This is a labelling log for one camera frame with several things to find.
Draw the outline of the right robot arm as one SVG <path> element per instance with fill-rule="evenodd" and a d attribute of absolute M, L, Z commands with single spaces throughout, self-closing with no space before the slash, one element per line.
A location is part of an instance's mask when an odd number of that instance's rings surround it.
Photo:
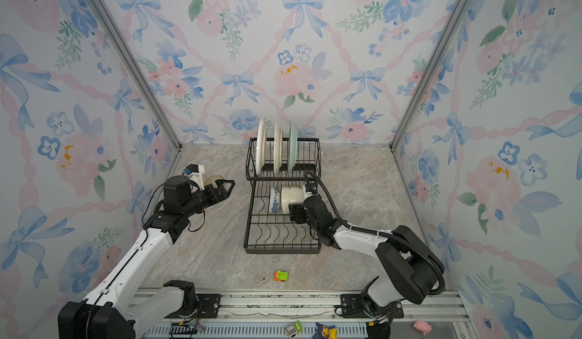
<path fill-rule="evenodd" d="M 426 297 L 446 290 L 444 264 L 409 227 L 381 231 L 353 225 L 332 216 L 318 194 L 291 204 L 289 211 L 291 220 L 308 224 L 310 233 L 323 245 L 376 258 L 386 272 L 385 277 L 378 276 L 365 286 L 356 308 L 343 308 L 344 316 L 395 316 L 401 301 L 422 304 Z"/>

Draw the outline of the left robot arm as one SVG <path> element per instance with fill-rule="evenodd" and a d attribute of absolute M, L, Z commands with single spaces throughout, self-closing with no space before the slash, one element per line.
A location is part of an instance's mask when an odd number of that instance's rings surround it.
<path fill-rule="evenodd" d="M 171 280 L 135 307 L 130 301 L 157 261 L 175 244 L 190 217 L 228 199 L 233 180 L 199 186 L 195 174 L 176 175 L 162 185 L 162 199 L 129 252 L 82 301 L 70 301 L 58 315 L 60 338 L 141 338 L 168 316 L 189 322 L 202 304 L 191 281 Z"/>

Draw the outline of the yellow transparent cup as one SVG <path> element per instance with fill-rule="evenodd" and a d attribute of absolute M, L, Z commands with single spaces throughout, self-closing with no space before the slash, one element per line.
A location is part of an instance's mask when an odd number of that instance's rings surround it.
<path fill-rule="evenodd" d="M 224 179 L 224 177 L 223 177 L 223 176 L 220 176 L 220 175 L 213 175 L 213 176 L 210 176 L 210 177 L 208 177 L 208 178 L 206 179 L 205 186 L 207 186 L 207 185 L 211 185 L 211 186 L 213 186 L 214 188 L 217 188 L 217 187 L 218 187 L 218 181 L 219 181 L 219 180 L 223 180 L 223 179 Z"/>

